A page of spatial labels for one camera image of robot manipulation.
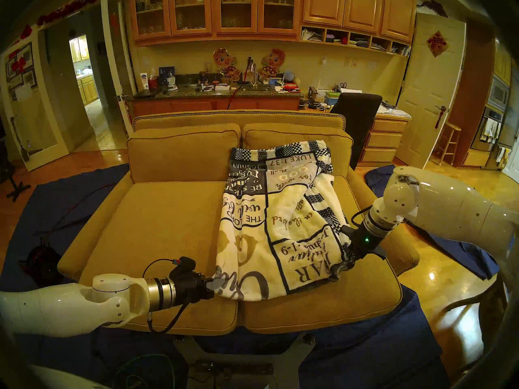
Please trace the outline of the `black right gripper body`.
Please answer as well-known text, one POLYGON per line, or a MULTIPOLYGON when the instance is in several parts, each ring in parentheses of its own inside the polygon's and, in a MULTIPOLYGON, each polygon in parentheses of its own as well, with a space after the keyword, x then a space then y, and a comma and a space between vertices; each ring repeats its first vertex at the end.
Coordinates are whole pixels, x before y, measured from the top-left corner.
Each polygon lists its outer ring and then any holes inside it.
POLYGON ((357 229, 343 226, 343 234, 350 239, 350 244, 345 249, 346 269, 352 269, 356 261, 363 259, 367 254, 374 254, 382 260, 386 259, 386 251, 380 246, 383 237, 373 234, 365 226, 357 229))

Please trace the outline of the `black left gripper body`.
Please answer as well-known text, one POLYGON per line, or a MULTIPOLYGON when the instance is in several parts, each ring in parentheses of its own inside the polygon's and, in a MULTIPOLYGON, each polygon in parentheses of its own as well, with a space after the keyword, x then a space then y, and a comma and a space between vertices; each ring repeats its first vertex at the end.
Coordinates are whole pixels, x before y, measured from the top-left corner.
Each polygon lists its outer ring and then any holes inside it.
POLYGON ((200 300, 210 300, 214 298, 214 290, 207 288, 207 283, 212 278, 195 271, 171 271, 169 279, 174 286, 173 306, 184 304, 195 304, 200 300))

